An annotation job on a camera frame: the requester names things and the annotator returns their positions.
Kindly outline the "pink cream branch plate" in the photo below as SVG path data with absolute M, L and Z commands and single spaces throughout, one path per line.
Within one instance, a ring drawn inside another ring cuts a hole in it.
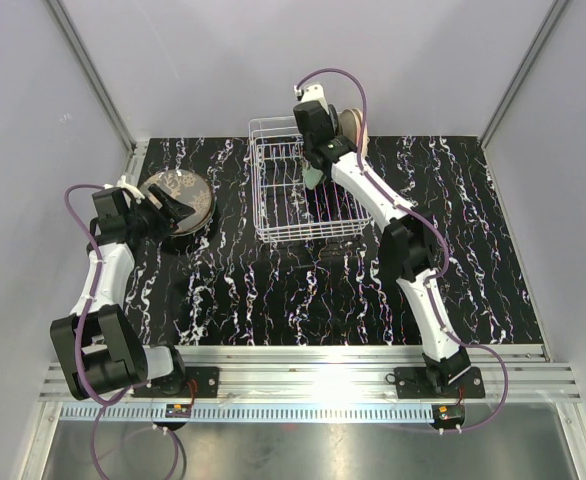
M 342 134 L 355 146 L 359 145 L 359 135 L 362 130 L 362 116 L 359 109 L 349 108 L 338 116 Z

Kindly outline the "green plate with flower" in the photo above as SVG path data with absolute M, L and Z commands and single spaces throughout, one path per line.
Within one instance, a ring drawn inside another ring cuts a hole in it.
M 325 180 L 325 174 L 311 165 L 308 160 L 302 161 L 302 179 L 306 189 L 314 190 Z

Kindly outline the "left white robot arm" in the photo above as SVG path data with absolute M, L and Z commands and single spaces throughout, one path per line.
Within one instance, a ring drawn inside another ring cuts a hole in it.
M 157 186 L 92 186 L 95 217 L 80 226 L 89 243 L 88 275 L 71 312 L 50 326 L 50 337 L 71 395 L 107 404 L 105 394 L 145 387 L 182 394 L 188 373 L 177 349 L 141 343 L 124 312 L 134 253 L 145 240 L 163 240 L 194 209 Z

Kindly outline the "orange cream leaf plate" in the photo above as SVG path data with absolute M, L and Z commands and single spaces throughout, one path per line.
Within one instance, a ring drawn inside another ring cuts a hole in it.
M 359 148 L 361 156 L 366 158 L 369 144 L 367 124 L 363 119 L 363 113 L 360 109 L 354 108 L 352 110 L 352 116 L 355 124 L 354 143 Z

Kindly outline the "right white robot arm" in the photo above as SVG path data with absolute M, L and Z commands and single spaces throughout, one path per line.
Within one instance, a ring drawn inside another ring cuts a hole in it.
M 307 163 L 349 192 L 381 230 L 379 266 L 406 296 L 418 325 L 427 388 L 438 397 L 450 396 L 461 386 L 471 362 L 437 284 L 448 267 L 436 265 L 437 251 L 448 255 L 442 235 L 425 212 L 410 207 L 361 157 L 356 145 L 338 133 L 337 121 L 320 101 L 301 102 L 293 112 Z

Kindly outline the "dark striped rim plate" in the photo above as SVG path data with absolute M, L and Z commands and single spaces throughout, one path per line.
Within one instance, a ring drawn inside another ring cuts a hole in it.
M 339 121 L 339 114 L 333 104 L 328 105 L 329 117 L 333 127 L 334 134 L 338 136 L 341 133 L 341 125 Z

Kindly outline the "grey reindeer snowflake plate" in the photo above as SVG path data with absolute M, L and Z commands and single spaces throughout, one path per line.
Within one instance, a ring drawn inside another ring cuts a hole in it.
M 214 200 L 213 189 L 201 175 L 182 169 L 157 172 L 148 178 L 140 187 L 140 191 L 149 195 L 148 187 L 158 185 L 162 190 L 183 204 L 200 199 Z

